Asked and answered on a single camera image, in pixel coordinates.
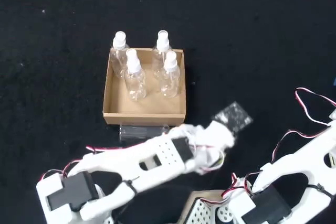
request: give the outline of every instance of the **red and white wire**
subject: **red and white wire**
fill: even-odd
[[[255,172],[255,173],[249,173],[244,177],[244,189],[247,193],[252,194],[252,191],[247,186],[247,178],[251,175],[259,174],[259,173],[261,173],[261,171],[258,171],[258,172]]]
[[[105,148],[105,147],[92,147],[92,146],[86,146],[86,149],[92,152],[106,152],[111,150],[120,150],[124,149],[123,147],[111,147],[111,148]]]
[[[63,174],[63,171],[62,171],[62,170],[50,169],[50,170],[46,171],[45,173],[43,173],[43,174],[41,175],[40,181],[43,180],[43,179],[45,178],[45,176],[46,176],[48,173],[51,173],[51,172],[61,173],[61,174]]]
[[[226,202],[229,198],[225,198],[224,196],[229,193],[230,191],[236,190],[236,189],[242,189],[240,187],[235,187],[236,183],[238,182],[237,176],[235,173],[231,173],[231,180],[232,183],[230,185],[230,187],[225,190],[224,192],[222,192],[221,196],[223,197],[223,200],[221,201],[215,201],[215,200],[208,200],[206,198],[201,198],[201,201],[204,201],[206,203],[210,203],[210,204],[222,204],[224,202]]]
[[[304,133],[302,133],[302,132],[299,132],[299,131],[296,131],[296,130],[288,130],[288,131],[283,135],[283,137],[280,139],[280,141],[278,142],[277,146],[276,146],[275,149],[273,150],[273,152],[272,152],[272,160],[271,160],[271,164],[275,161],[275,156],[276,156],[276,154],[277,154],[277,150],[278,150],[278,148],[279,148],[279,146],[280,146],[282,140],[284,140],[284,138],[285,138],[287,135],[291,134],[291,133],[296,133],[296,134],[298,134],[298,135],[300,135],[300,136],[302,136],[302,137],[304,137],[304,138],[315,138],[315,137],[317,137],[318,135],[320,135],[322,132],[319,132],[319,133],[317,133],[317,134],[315,134],[315,135],[306,135],[306,134],[304,134]]]
[[[313,121],[313,122],[316,122],[316,123],[319,123],[319,124],[323,124],[323,125],[325,125],[325,126],[328,126],[328,123],[324,123],[324,122],[315,120],[315,119],[313,119],[313,118],[309,115],[309,112],[308,112],[308,109],[307,109],[306,105],[304,104],[304,102],[302,101],[301,97],[300,97],[299,94],[298,94],[298,90],[303,90],[303,91],[305,91],[305,92],[308,92],[308,93],[317,95],[317,96],[319,96],[319,97],[322,97],[322,98],[326,99],[327,101],[329,101],[329,102],[330,102],[332,105],[334,105],[334,106],[336,106],[336,102],[333,101],[333,100],[331,100],[331,99],[329,99],[328,97],[325,97],[325,96],[323,96],[323,95],[317,94],[317,93],[315,93],[315,92],[313,92],[313,91],[311,91],[311,90],[309,90],[309,89],[303,88],[303,87],[298,87],[298,88],[295,89],[295,98],[298,100],[298,102],[299,102],[300,105],[302,106],[303,110],[305,111],[306,116],[307,116],[311,121]]]
[[[65,167],[64,167],[64,169],[63,169],[63,171],[62,171],[62,174],[63,174],[63,176],[67,176],[67,169],[69,169],[69,167],[70,167],[70,165],[72,165],[72,164],[74,164],[74,163],[78,163],[79,161],[81,161],[81,159],[75,159],[75,160],[73,160],[73,161],[71,161],[71,162],[69,162]]]

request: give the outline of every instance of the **black cable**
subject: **black cable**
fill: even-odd
[[[133,181],[138,179],[139,177],[132,179],[132,180],[123,180],[121,183],[125,183],[133,192],[134,192],[134,197],[138,194],[138,191],[135,189],[135,187],[132,185]],[[119,211],[119,213],[113,218],[114,219],[114,223],[118,224],[118,219],[120,218],[120,216],[125,212],[125,210],[128,208],[128,206],[130,205],[130,203],[132,203],[133,199],[131,199],[130,201],[128,201],[126,203],[126,205]]]
[[[316,189],[317,191],[319,191],[320,193],[323,193],[325,195],[327,195],[328,197],[330,197],[331,200],[333,200],[335,198],[334,195],[332,195],[330,192],[326,191],[324,189],[324,187],[321,184],[317,184],[317,185],[308,185],[308,188],[313,188]]]

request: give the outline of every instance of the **perforated metal plate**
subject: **perforated metal plate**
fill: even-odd
[[[210,207],[203,203],[200,199],[194,201],[184,224],[212,224],[212,216]]]

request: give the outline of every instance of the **hole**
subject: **hole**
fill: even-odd
[[[139,166],[140,166],[140,168],[143,169],[143,170],[148,170],[148,168],[147,168],[145,162],[141,162],[141,163],[139,163]]]
[[[334,158],[332,158],[331,155],[326,154],[324,156],[323,160],[324,160],[324,163],[325,163],[326,166],[328,166],[329,168],[335,168],[335,165],[334,165],[335,160],[334,160]]]

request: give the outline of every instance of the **black tablecloth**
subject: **black tablecloth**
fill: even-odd
[[[35,192],[44,171],[118,144],[102,117],[111,39],[152,47],[166,29],[185,50],[186,123],[206,126],[233,101],[254,118],[219,172],[188,174],[137,196],[124,223],[176,221],[191,190],[226,188],[270,160],[289,128],[314,133],[297,86],[336,98],[336,0],[0,0],[0,192],[3,223],[44,223]],[[333,107],[303,94],[312,115]],[[289,136],[279,156],[307,140]],[[295,195],[293,184],[287,193]],[[335,204],[312,223],[334,223]]]

